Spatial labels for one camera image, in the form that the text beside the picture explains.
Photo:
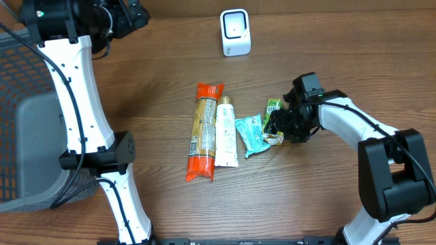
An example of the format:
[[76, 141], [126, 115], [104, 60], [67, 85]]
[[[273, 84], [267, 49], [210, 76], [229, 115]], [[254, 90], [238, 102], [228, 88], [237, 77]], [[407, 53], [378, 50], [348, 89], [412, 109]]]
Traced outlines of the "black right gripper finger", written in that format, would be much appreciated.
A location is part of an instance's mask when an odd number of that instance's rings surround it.
[[270, 121], [273, 123], [287, 123], [290, 120], [290, 112], [286, 109], [271, 112]]
[[282, 128], [282, 120], [270, 118], [264, 126], [264, 133], [278, 135]]

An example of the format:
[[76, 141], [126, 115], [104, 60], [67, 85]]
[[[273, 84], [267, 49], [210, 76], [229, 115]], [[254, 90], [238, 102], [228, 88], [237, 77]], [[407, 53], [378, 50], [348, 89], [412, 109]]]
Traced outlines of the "green yellow snack pouch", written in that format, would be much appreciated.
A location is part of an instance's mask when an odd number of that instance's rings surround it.
[[272, 129], [271, 127], [266, 128], [267, 124], [269, 123], [272, 112], [282, 108], [283, 108], [283, 103], [281, 99], [268, 100], [266, 111], [262, 121], [262, 134], [263, 134], [264, 141], [270, 144], [271, 146], [281, 145], [284, 140], [283, 132], [277, 131], [276, 129]]

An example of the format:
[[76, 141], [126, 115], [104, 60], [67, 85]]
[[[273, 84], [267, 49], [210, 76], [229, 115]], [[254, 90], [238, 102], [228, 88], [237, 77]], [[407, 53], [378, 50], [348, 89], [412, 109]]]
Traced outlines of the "teal snack packet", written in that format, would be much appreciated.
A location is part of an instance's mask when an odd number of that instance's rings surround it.
[[236, 130], [239, 132], [245, 147], [245, 158], [264, 152], [270, 148], [270, 144], [264, 141], [262, 134], [261, 115], [248, 116], [236, 119]]

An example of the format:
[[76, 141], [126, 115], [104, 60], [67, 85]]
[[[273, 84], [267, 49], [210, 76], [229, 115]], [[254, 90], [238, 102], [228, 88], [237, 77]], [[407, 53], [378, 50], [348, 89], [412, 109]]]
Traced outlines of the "white tube with gold cap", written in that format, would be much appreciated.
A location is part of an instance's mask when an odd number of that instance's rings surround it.
[[215, 167], [238, 167], [236, 127], [232, 98], [224, 96], [216, 111]]

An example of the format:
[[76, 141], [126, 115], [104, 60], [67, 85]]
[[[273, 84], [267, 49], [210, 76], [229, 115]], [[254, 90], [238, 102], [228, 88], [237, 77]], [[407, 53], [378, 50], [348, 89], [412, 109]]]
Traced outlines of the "orange spaghetti pack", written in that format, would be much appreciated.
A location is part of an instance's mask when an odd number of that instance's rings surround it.
[[185, 180], [192, 181], [198, 176], [213, 180], [215, 170], [215, 121], [218, 100], [224, 84], [197, 84], [196, 104], [189, 145], [187, 173]]

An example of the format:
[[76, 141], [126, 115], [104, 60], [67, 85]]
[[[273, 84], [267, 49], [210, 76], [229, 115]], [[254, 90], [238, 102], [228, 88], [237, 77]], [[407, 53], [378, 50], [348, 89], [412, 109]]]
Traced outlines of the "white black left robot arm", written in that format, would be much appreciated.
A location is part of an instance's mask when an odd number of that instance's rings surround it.
[[148, 11], [136, 0], [25, 0], [21, 18], [30, 49], [44, 59], [63, 113], [67, 148], [63, 169], [88, 170], [103, 188], [114, 214], [120, 244], [150, 244], [153, 226], [136, 188], [134, 137], [114, 132], [99, 98], [93, 60], [109, 53], [110, 42], [145, 27]]

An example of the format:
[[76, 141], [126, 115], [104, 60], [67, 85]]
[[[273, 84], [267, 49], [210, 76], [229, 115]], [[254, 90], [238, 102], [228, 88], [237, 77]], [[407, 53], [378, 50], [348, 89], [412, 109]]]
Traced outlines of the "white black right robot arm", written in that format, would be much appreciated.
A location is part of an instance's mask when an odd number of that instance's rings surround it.
[[435, 181], [422, 135], [399, 131], [358, 109], [339, 90], [318, 89], [284, 95], [286, 109], [275, 110], [265, 129], [304, 143], [319, 129], [339, 136], [358, 154], [358, 193], [362, 207], [337, 231], [332, 244], [381, 244], [392, 228], [435, 219], [410, 219], [435, 203]]

